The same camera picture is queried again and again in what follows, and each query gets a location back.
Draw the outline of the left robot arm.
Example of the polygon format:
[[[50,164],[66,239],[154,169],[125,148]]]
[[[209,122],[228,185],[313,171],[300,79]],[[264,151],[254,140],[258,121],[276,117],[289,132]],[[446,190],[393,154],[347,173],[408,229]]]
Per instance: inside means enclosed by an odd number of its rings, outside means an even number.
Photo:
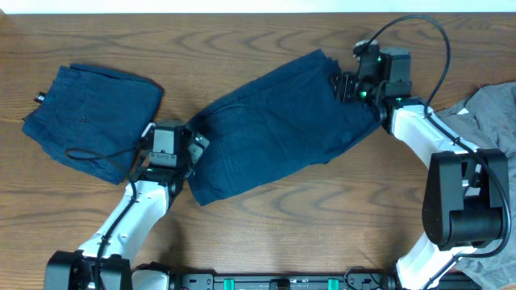
[[[76,251],[55,252],[45,269],[44,288],[181,288],[180,278],[165,265],[133,263],[209,145],[205,136],[182,122],[149,123],[135,147],[134,169],[124,172],[127,186],[121,201]]]

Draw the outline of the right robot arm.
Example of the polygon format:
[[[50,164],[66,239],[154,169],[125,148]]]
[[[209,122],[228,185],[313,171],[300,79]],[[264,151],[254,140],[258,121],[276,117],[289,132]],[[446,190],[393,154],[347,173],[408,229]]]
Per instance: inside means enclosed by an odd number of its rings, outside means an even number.
[[[355,72],[331,78],[338,101],[364,103],[375,119],[405,143],[428,169],[422,203],[424,232],[395,264],[384,289],[429,289],[462,258],[477,257],[495,242],[506,246],[511,229],[508,160],[498,149],[481,149],[441,121],[430,105],[411,94],[410,52],[355,44]]]

